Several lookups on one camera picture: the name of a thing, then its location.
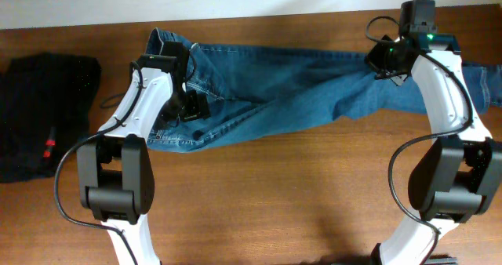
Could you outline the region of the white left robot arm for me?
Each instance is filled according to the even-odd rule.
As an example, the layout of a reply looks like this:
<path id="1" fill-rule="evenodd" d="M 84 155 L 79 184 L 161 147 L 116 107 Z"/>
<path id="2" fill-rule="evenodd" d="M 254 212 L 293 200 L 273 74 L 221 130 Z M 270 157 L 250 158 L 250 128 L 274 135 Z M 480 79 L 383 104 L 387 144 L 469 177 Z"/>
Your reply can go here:
<path id="1" fill-rule="evenodd" d="M 179 124 L 210 116 L 206 97 L 186 87 L 194 63 L 180 42 L 133 61 L 114 114 L 76 151 L 80 201 L 109 233 L 120 264 L 161 262 L 147 218 L 155 195 L 147 138 L 157 120 Z"/>

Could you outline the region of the black fabric bag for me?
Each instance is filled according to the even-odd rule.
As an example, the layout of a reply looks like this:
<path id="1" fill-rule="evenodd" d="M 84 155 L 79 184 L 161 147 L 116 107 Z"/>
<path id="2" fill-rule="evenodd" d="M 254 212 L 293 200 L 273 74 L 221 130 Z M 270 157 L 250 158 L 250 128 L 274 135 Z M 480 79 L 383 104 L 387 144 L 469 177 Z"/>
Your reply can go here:
<path id="1" fill-rule="evenodd" d="M 11 60 L 1 74 L 1 181 L 52 177 L 86 137 L 100 85 L 97 59 L 39 53 Z"/>

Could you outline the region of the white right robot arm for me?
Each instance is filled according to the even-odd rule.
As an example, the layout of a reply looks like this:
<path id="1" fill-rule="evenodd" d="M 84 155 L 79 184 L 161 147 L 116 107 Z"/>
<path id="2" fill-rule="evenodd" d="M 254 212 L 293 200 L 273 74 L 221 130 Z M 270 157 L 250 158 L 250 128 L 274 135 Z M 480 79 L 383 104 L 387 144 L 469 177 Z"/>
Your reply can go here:
<path id="1" fill-rule="evenodd" d="M 483 125 L 467 90 L 457 39 L 439 34 L 435 1 L 402 3 L 398 37 L 376 39 L 365 62 L 376 79 L 418 85 L 431 134 L 409 140 L 391 156 L 387 180 L 405 216 L 393 234 L 373 249 L 372 264 L 455 264 L 453 257 L 434 258 L 438 241 L 471 217 L 489 208 L 501 184 L 501 144 Z M 432 145 L 411 172 L 407 209 L 395 191 L 397 157 L 421 141 Z"/>

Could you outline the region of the blue denim jeans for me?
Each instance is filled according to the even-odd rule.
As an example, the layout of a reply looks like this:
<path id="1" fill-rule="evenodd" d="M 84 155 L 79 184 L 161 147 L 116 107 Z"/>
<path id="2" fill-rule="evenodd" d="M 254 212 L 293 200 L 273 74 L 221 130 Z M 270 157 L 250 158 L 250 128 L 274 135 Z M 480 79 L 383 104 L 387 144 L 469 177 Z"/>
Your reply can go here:
<path id="1" fill-rule="evenodd" d="M 377 81 L 363 53 L 195 43 L 158 28 L 150 33 L 146 51 L 158 54 L 170 42 L 191 51 L 187 87 L 207 98 L 210 116 L 157 124 L 147 139 L 155 151 L 201 151 L 343 116 L 363 118 L 380 109 L 426 111 L 413 81 Z"/>

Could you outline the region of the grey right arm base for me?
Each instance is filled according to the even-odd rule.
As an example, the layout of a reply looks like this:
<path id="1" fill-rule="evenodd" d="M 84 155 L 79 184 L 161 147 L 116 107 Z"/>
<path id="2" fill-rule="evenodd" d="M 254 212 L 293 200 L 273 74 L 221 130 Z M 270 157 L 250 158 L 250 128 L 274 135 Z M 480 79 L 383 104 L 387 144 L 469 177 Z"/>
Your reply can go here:
<path id="1" fill-rule="evenodd" d="M 346 259 L 338 259 L 335 261 L 328 261 L 329 265 L 374 265 L 374 262 L 369 256 L 356 256 Z M 427 260 L 425 265 L 458 265 L 458 259 L 455 257 L 433 257 Z"/>

